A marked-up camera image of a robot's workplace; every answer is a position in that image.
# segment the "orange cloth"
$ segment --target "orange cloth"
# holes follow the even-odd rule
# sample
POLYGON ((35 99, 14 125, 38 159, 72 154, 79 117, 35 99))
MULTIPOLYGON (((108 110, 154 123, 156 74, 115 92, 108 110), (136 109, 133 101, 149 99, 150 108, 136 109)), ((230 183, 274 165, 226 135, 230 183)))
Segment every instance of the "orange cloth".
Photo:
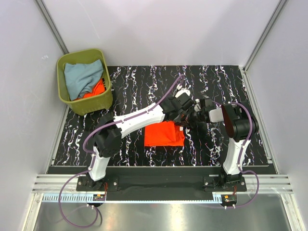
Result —
POLYGON ((144 146, 184 146, 184 140, 184 132, 172 121, 145 127, 144 146))
POLYGON ((79 98, 77 100, 85 99, 85 98, 88 98, 94 95, 99 95, 99 94, 102 94, 104 91, 105 91, 105 86, 103 84, 103 80, 100 79, 98 83, 94 86, 94 88, 92 89, 92 92, 86 93, 82 98, 79 98))

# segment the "wall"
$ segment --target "wall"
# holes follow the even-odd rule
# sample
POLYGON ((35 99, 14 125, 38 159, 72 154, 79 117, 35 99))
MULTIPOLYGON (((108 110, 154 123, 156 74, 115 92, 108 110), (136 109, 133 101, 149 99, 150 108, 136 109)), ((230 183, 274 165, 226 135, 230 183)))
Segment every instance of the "wall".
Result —
POLYGON ((308 227, 308 1, 289 1, 248 70, 282 174, 308 227))
POLYGON ((109 65, 244 65, 279 0, 44 0, 70 52, 109 65))
POLYGON ((0 230, 20 231, 64 109, 55 74, 62 53, 33 0, 0 1, 0 31, 0 230))

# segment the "laundry basket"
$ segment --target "laundry basket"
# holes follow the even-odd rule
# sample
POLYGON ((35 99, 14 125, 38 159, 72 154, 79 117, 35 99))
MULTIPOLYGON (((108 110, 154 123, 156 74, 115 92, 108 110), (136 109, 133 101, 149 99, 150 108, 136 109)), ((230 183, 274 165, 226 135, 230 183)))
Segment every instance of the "laundry basket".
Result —
POLYGON ((69 53, 62 56, 57 62, 57 76, 58 76, 58 93, 59 98, 78 115, 83 116, 86 113, 94 112, 101 109, 108 109, 112 104, 111 82, 107 69, 107 65, 103 53, 99 49, 88 49, 69 53), (85 99, 71 101, 66 88, 64 68, 67 63, 69 64, 91 64, 100 59, 103 64, 103 83, 106 91, 100 95, 95 95, 85 99))

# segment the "black marble table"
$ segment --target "black marble table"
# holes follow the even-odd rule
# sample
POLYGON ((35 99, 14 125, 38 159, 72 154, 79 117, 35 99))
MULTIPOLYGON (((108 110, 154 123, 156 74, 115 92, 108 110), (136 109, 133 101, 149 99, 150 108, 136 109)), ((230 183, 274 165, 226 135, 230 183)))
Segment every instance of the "black marble table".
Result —
MULTIPOLYGON (((113 106, 109 111, 123 115, 142 109, 162 97, 179 74, 194 99, 218 103, 248 100, 238 66, 110 66, 113 106)), ((69 110, 54 166, 87 166, 91 156, 82 149, 84 139, 94 130, 107 110, 76 115, 69 110)), ((222 123, 201 123, 184 129, 184 147, 144 147, 144 129, 126 136, 109 166, 219 166, 226 158, 229 138, 222 123)), ((93 139, 87 145, 93 148, 93 139)), ((268 165, 257 134, 247 148, 244 165, 268 165)))

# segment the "clothing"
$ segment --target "clothing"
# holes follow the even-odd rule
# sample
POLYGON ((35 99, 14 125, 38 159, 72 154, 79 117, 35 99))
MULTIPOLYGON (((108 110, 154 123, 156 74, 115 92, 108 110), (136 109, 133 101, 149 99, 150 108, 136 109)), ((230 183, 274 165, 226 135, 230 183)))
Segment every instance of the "clothing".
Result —
POLYGON ((91 64, 66 64, 64 69, 66 87, 73 101, 92 92, 103 74, 103 64, 97 60, 91 64))
POLYGON ((174 122, 162 122, 145 127, 144 146, 184 146, 185 136, 174 122))
POLYGON ((103 84, 103 80, 100 79, 92 89, 92 92, 86 93, 82 98, 85 99, 94 95, 99 95, 102 94, 104 91, 105 91, 105 86, 103 84))

